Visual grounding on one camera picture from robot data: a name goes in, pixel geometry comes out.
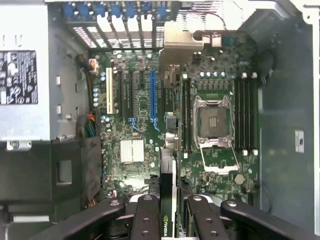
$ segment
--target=motherboard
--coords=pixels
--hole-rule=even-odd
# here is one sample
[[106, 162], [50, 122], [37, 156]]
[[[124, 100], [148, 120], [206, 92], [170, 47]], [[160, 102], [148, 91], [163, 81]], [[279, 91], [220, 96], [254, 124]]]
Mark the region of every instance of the motherboard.
[[181, 151], [180, 177], [195, 193], [254, 191], [255, 54], [247, 35], [222, 36], [220, 47], [205, 44], [177, 74], [177, 84], [167, 87], [160, 79], [158, 51], [95, 53], [93, 106], [101, 116], [106, 197], [148, 191], [150, 177], [159, 175], [163, 148]]

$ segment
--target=cpu socket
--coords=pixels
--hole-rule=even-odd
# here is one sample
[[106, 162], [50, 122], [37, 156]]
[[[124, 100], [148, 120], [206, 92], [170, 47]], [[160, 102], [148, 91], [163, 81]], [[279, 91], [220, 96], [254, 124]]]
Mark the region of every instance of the cpu socket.
[[[229, 96], [224, 96], [221, 100], [202, 100], [200, 96], [196, 96], [193, 104], [193, 139], [201, 151], [206, 172], [228, 174], [239, 169], [232, 143], [233, 136], [233, 109]], [[224, 168], [206, 166], [203, 149], [214, 146], [231, 148], [236, 164]]]

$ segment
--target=warning label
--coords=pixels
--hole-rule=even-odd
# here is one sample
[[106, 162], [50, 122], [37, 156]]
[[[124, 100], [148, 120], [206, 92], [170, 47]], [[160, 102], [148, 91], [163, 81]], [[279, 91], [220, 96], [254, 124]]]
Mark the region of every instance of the warning label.
[[0, 105], [37, 103], [36, 51], [0, 51]]

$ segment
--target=blue pcie slot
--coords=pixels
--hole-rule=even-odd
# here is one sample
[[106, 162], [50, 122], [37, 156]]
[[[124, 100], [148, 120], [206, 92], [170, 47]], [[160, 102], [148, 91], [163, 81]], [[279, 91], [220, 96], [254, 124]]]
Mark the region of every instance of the blue pcie slot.
[[157, 118], [157, 91], [156, 91], [156, 71], [150, 70], [150, 122], [154, 129], [160, 132]]

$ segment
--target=heatsink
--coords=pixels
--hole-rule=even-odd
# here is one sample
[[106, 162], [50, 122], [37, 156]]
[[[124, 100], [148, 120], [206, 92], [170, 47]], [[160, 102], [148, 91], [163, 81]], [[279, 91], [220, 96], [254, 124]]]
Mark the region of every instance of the heatsink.
[[120, 161], [122, 164], [139, 163], [145, 160], [144, 140], [120, 141]]

